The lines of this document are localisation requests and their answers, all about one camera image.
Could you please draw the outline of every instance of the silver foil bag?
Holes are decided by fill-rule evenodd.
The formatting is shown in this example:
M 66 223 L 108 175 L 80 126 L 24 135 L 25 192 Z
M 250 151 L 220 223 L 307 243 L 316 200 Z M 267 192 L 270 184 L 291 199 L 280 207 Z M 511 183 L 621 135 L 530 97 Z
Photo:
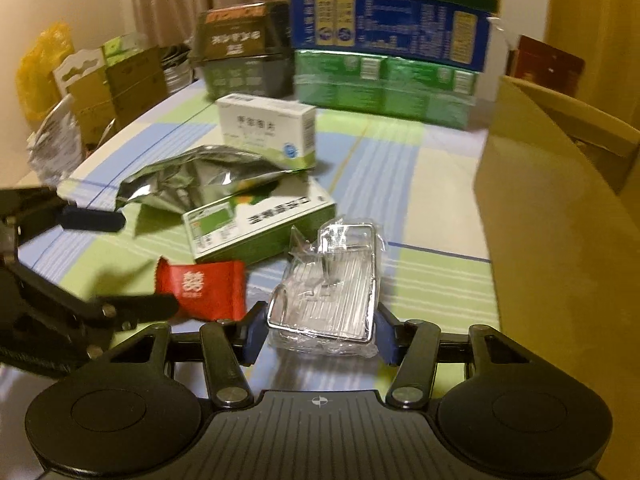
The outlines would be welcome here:
M 116 209 L 139 202 L 183 214 L 289 173 L 295 171 L 283 170 L 256 153 L 229 146 L 199 146 L 124 179 Z

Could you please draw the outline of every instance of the yellow label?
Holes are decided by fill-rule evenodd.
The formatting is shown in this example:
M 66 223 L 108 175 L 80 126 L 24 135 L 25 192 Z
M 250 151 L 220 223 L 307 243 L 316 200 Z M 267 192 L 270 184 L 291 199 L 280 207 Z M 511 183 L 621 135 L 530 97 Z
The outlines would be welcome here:
M 457 10 L 453 13 L 453 34 L 449 59 L 458 63 L 471 63 L 476 43 L 478 17 Z
M 316 0 L 316 45 L 334 44 L 334 0 Z
M 335 43 L 338 46 L 356 44 L 356 0 L 335 0 Z

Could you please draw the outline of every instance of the tablecloth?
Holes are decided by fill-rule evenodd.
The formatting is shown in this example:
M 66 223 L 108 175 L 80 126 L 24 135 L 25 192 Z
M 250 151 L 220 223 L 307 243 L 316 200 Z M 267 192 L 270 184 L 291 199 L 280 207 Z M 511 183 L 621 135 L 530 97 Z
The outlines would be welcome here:
M 486 131 L 334 110 L 318 110 L 317 131 L 314 174 L 336 199 L 338 212 L 383 227 L 383 303 L 401 319 L 433 321 L 445 332 L 464 333 L 473 323 L 497 327 L 491 267 L 472 190 Z M 129 174 L 191 146 L 221 142 L 217 108 L 197 82 L 101 147 L 59 193 L 82 206 L 112 208 L 118 184 Z M 193 261 L 179 216 L 139 205 L 127 205 L 124 213 L 127 227 L 120 234 L 55 228 L 21 247 L 20 260 L 82 298 L 151 292 L 159 256 L 175 264 Z M 276 258 L 249 270 L 248 306 L 268 298 L 283 269 L 284 261 Z M 188 321 L 174 330 L 199 325 Z M 321 358 L 267 345 L 245 372 L 256 394 L 267 388 L 378 388 L 382 395 L 394 373 L 379 358 Z M 181 365 L 176 378 L 206 396 L 200 365 Z M 460 367 L 439 367 L 436 394 L 461 378 Z M 23 421 L 33 397 L 51 383 L 0 368 L 0 478 L 26 480 L 40 473 Z

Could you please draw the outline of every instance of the red candy wrapper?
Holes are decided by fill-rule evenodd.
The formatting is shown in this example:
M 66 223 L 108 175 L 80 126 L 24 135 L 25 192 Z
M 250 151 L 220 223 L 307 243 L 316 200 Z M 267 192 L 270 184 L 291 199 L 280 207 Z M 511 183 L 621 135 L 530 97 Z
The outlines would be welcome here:
M 171 265 L 164 258 L 156 267 L 156 293 L 173 294 L 180 312 L 204 321 L 242 319 L 244 263 Z

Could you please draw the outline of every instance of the table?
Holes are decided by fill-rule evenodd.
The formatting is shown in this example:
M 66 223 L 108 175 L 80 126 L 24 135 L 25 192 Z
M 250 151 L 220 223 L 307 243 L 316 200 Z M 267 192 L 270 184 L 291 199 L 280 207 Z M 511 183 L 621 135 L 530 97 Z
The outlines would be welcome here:
M 196 82 L 160 103 L 93 154 L 60 195 L 79 205 L 112 208 L 119 182 L 143 166 L 200 144 L 219 144 L 215 105 Z M 401 319 L 437 323 L 465 333 L 473 323 L 498 327 L 491 265 L 472 183 L 486 131 L 460 132 L 380 116 L 318 110 L 315 176 L 350 218 L 371 218 L 387 240 L 382 301 Z M 20 260 L 82 298 L 148 293 L 163 255 L 191 263 L 180 217 L 127 205 L 127 227 L 117 235 L 55 228 L 20 248 Z M 279 282 L 276 258 L 248 272 L 247 304 L 266 300 Z M 194 320 L 175 331 L 197 330 Z M 120 339 L 129 336 L 123 333 Z M 250 386 L 262 389 L 386 391 L 393 370 L 378 358 L 321 358 L 265 345 L 246 368 Z M 206 396 L 202 369 L 183 364 L 176 378 Z M 460 367 L 441 366 L 435 393 L 461 379 Z M 0 367 L 0 478 L 27 480 L 41 469 L 24 434 L 24 413 L 52 383 Z

